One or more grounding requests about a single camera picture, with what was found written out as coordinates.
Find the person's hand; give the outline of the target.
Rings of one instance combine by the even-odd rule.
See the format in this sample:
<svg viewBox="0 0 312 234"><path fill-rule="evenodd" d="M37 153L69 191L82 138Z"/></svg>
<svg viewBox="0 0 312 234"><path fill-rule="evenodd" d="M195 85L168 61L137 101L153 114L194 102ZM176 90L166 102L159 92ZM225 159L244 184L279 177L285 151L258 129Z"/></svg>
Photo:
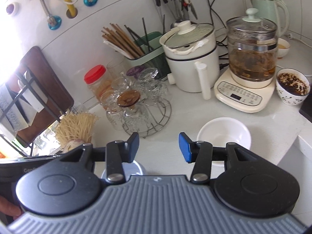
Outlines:
<svg viewBox="0 0 312 234"><path fill-rule="evenodd" d="M0 196L0 212L10 217L13 217L14 220L22 215L21 209L18 206L9 202L3 196Z"/></svg>

